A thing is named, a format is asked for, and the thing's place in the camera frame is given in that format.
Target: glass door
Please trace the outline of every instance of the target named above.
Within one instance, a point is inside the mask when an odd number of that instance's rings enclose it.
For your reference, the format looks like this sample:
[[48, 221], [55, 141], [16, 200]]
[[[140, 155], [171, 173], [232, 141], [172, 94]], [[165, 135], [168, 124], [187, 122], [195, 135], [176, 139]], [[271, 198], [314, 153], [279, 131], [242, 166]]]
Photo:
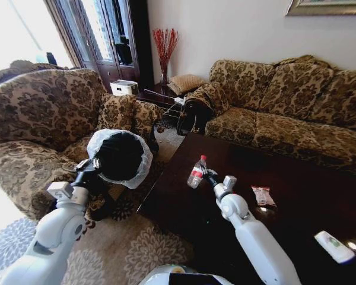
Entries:
[[108, 91], [111, 91], [110, 83], [120, 79], [121, 74], [118, 69], [119, 61], [110, 39], [105, 8], [101, 0], [78, 0], [78, 2], [98, 71]]
[[118, 79], [136, 81], [137, 62], [127, 0], [59, 0], [81, 60], [111, 92]]

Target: white box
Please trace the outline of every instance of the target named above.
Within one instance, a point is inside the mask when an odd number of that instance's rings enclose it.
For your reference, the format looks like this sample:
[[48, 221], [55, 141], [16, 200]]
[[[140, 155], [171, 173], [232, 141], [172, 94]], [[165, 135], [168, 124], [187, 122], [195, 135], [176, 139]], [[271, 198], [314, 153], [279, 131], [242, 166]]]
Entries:
[[134, 81], [117, 80], [115, 82], [111, 82], [110, 85], [112, 93], [115, 96], [138, 94], [138, 84]]

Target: plastic water bottle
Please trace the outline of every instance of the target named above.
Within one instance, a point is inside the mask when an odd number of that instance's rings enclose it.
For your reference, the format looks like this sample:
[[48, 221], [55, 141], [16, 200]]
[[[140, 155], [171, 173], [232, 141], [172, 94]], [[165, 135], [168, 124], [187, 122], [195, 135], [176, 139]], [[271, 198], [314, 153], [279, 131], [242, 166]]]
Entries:
[[191, 171], [190, 177], [187, 180], [187, 185], [189, 185], [193, 189], [198, 187], [199, 183], [202, 181], [203, 172], [207, 168], [206, 159], [206, 156], [201, 155], [200, 161], [195, 163], [195, 166]]

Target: snack packet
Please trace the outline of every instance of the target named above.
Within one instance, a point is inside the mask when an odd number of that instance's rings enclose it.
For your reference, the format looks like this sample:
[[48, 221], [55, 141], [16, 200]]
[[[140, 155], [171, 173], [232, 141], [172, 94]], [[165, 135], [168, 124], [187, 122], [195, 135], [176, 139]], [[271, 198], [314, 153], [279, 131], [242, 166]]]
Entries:
[[261, 186], [251, 186], [251, 187], [256, 195], [258, 206], [265, 206], [265, 205], [276, 206], [272, 197], [269, 194], [270, 191], [269, 187], [261, 187]]

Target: sofa armrest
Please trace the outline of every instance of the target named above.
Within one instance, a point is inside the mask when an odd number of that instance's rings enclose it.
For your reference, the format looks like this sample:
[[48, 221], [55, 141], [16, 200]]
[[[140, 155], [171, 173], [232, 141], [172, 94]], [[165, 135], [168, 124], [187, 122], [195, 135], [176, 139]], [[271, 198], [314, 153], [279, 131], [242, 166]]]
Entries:
[[53, 181], [75, 179], [75, 162], [50, 148], [29, 141], [0, 143], [0, 188], [15, 206], [33, 220], [54, 205], [47, 193]]
[[133, 106], [133, 127], [135, 134], [143, 137], [152, 152], [157, 152], [159, 147], [154, 136], [154, 125], [162, 120], [163, 110], [155, 104], [136, 101]]
[[185, 109], [181, 116], [194, 116], [192, 132], [204, 134], [207, 122], [213, 116], [220, 116], [229, 108], [230, 104], [221, 84], [206, 83], [193, 93], [187, 94]]

